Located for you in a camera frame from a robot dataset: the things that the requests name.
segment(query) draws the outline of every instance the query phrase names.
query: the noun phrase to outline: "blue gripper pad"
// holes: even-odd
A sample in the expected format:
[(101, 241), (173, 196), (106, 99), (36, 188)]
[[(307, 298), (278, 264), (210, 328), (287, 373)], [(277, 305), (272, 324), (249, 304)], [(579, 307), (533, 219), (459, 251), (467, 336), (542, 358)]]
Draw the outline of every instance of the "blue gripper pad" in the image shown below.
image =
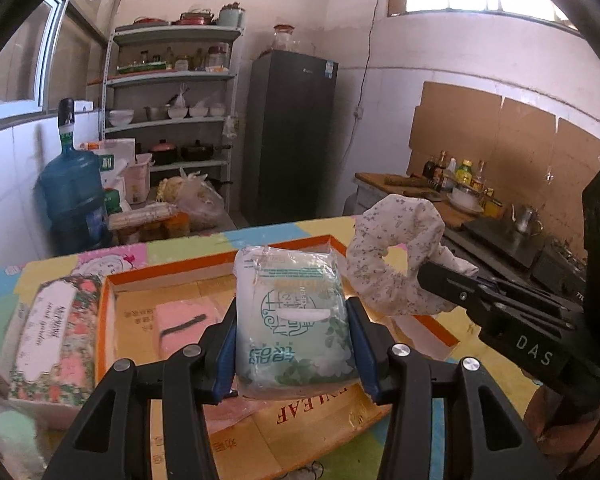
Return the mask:
[(349, 334), (353, 345), (353, 357), (356, 361), (356, 368), (358, 368), (360, 381), (362, 382), (364, 391), (374, 402), (377, 402), (380, 396), (378, 364), (369, 339), (363, 329), (362, 323), (364, 320), (360, 319), (360, 310), (352, 304), (352, 300), (355, 300), (360, 304), (362, 316), (365, 317), (366, 323), (371, 324), (371, 322), (358, 298), (349, 298), (345, 302), (347, 314), (349, 316)]
[(211, 388), (211, 394), (215, 402), (220, 402), (231, 391), (235, 374), (235, 321), (227, 333), (216, 361), (216, 382)]

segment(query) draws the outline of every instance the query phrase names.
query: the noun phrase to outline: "human hand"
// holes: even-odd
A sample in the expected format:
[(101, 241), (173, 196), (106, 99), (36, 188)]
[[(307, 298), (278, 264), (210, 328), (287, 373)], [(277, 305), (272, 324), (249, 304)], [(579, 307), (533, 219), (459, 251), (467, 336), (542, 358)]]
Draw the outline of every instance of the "human hand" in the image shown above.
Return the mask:
[[(550, 462), (554, 464), (556, 469), (560, 471), (566, 466), (570, 456), (578, 452), (591, 435), (591, 432), (600, 418), (600, 407), (593, 420), (578, 422), (568, 426), (555, 426), (554, 428), (549, 428), (545, 434), (542, 434), (548, 418), (546, 400), (547, 391), (548, 388), (546, 386), (541, 386), (536, 390), (526, 407), (524, 421), (529, 431), (536, 439), (540, 451), (542, 451)], [(600, 430), (573, 468), (578, 469), (589, 465), (599, 456)]]

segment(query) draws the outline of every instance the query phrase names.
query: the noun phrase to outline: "electrical cable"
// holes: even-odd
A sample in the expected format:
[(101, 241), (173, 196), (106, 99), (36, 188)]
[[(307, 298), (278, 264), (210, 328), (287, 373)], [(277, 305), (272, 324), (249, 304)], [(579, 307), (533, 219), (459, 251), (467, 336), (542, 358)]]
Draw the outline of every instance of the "electrical cable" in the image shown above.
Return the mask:
[(571, 468), (576, 465), (578, 460), (580, 460), (580, 458), (582, 457), (584, 452), (591, 445), (593, 440), (598, 436), (599, 432), (600, 432), (600, 418), (598, 419), (595, 427), (593, 428), (593, 431), (591, 431), (591, 434), (589, 435), (589, 437), (585, 440), (584, 444), (582, 444), (582, 446), (580, 447), (578, 452), (571, 457), (571, 459), (567, 463), (566, 467), (558, 475), (558, 480), (562, 480), (562, 479), (566, 478), (566, 475), (568, 475)]
[(362, 92), (365, 87), (366, 73), (368, 72), (368, 69), (369, 69), (369, 61), (371, 60), (371, 35), (374, 31), (374, 24), (376, 23), (376, 14), (378, 13), (379, 5), (380, 5), (380, 0), (376, 0), (376, 6), (374, 7), (374, 15), (371, 18), (371, 27), (369, 27), (369, 42), (368, 42), (368, 49), (366, 51), (365, 71), (362, 75), (362, 83), (360, 83), (360, 96), (358, 97), (358, 104), (356, 105), (356, 111), (354, 113), (353, 128), (351, 129), (351, 136), (349, 138), (349, 143), (347, 145), (347, 149), (344, 151), (344, 155), (342, 155), (340, 164), (338, 165), (340, 170), (342, 170), (344, 161), (347, 160), (347, 157), (349, 156), (349, 152), (351, 150), (351, 147), (353, 146), (353, 140), (356, 135), (356, 128), (358, 126), (358, 122), (360, 121), (360, 118), (358, 117), (358, 111), (360, 110), (360, 105), (362, 104)]

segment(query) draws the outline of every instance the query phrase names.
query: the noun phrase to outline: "bottle neck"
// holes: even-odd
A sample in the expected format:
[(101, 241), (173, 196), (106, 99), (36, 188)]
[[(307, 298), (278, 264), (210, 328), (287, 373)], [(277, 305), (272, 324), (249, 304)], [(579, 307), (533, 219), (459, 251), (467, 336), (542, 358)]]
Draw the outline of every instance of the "bottle neck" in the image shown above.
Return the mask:
[(60, 132), (60, 146), (62, 147), (62, 153), (69, 153), (75, 151), (74, 149), (74, 125), (66, 124), (58, 128)]

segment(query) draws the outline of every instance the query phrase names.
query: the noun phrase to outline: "wooden countertop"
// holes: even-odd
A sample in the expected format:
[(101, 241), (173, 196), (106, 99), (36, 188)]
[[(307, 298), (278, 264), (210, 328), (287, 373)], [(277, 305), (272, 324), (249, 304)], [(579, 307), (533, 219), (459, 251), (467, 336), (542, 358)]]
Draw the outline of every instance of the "wooden countertop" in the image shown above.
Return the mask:
[[(429, 187), (390, 186), (384, 183), (384, 178), (389, 173), (356, 173), (355, 177), (370, 186), (384, 191), (387, 194), (398, 194), (402, 196), (418, 196), (423, 191), (431, 191)], [(442, 216), (445, 225), (451, 229), (459, 229), (464, 222), (473, 220), (475, 217), (462, 213), (455, 209), (449, 202), (433, 202), (433, 205)]]

